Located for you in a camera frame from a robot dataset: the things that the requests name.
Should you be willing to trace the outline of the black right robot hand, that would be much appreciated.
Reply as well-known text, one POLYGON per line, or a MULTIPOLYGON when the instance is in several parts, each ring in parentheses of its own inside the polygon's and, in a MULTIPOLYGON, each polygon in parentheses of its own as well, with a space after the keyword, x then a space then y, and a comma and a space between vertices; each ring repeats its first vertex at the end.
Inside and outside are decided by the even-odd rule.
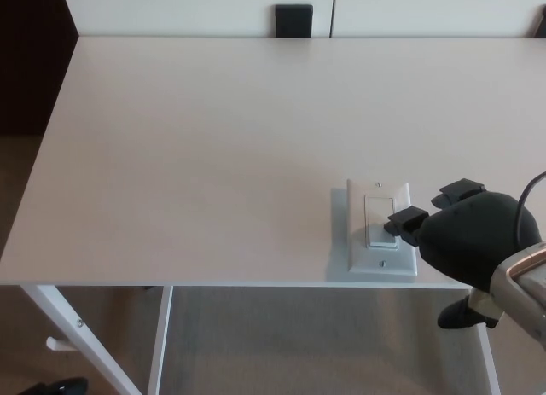
POLYGON ((472 287, 472 292, 438 317, 442 329, 483 323, 494 328, 505 310, 491 295, 497 267, 541 242, 535 218, 513 197, 460 179, 440 189, 429 214, 415 206, 389 216, 385 231, 416 247, 435 270, 472 287))

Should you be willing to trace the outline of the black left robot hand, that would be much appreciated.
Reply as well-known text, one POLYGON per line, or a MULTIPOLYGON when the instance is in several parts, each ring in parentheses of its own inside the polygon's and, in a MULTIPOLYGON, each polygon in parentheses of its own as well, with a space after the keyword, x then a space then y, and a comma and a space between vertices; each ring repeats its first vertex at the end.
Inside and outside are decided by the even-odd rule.
POLYGON ((20 392, 19 395, 85 395, 88 388, 89 382, 86 378, 73 377, 50 384, 40 382, 20 392))

